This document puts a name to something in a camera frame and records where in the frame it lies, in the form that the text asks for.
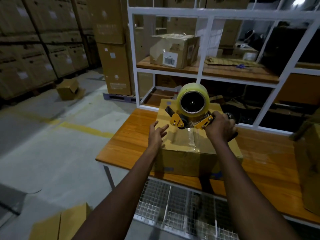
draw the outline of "wooden shelf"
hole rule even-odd
[[[150,57],[144,58],[137,63],[137,68],[161,70],[168,72],[180,72],[186,74],[198,74],[199,60],[192,66],[187,66],[183,69],[176,69],[173,67],[150,64]],[[222,65],[207,65],[204,64],[204,76],[215,76],[223,78],[232,78],[245,81],[254,81],[262,83],[277,84],[279,77],[273,74],[265,67],[247,67],[244,69],[236,68],[235,66],[222,66]]]
[[[148,145],[149,125],[157,113],[135,109],[96,157],[97,161],[130,170]],[[243,154],[242,166],[265,197],[283,214],[320,223],[320,216],[303,207],[293,141],[286,136],[238,129],[236,138]],[[202,184],[198,177],[151,172],[152,177],[197,190],[210,186],[216,195],[226,196],[223,181]]]

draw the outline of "tape roll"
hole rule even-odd
[[[181,88],[177,101],[179,112],[187,117],[198,117],[208,112],[210,103],[206,88],[195,82]]]

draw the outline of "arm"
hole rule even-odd
[[[205,129],[214,146],[222,170],[232,221],[241,239],[299,240],[292,227],[258,190],[228,146],[236,132],[235,121],[214,112],[215,119]]]
[[[73,240],[124,239],[169,125],[150,125],[148,147],[115,189],[89,214]]]

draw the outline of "concrete floor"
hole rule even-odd
[[[136,108],[105,101],[101,69],[78,77],[81,100],[61,101],[52,89],[0,110],[0,239],[28,239],[34,222],[82,202],[96,207],[111,191],[95,156]],[[114,182],[126,174],[111,170]],[[180,239],[133,221],[126,237]]]

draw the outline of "hand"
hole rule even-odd
[[[205,133],[212,144],[218,141],[228,142],[237,128],[235,127],[235,120],[230,120],[226,114],[221,114],[214,111],[213,122],[205,128]]]
[[[166,129],[169,128],[169,125],[166,124],[162,128],[155,129],[155,126],[158,124],[158,121],[155,121],[153,124],[150,125],[150,131],[149,131],[149,139],[148,139],[148,148],[152,150],[158,151],[162,144],[162,137],[164,137],[167,132]]]

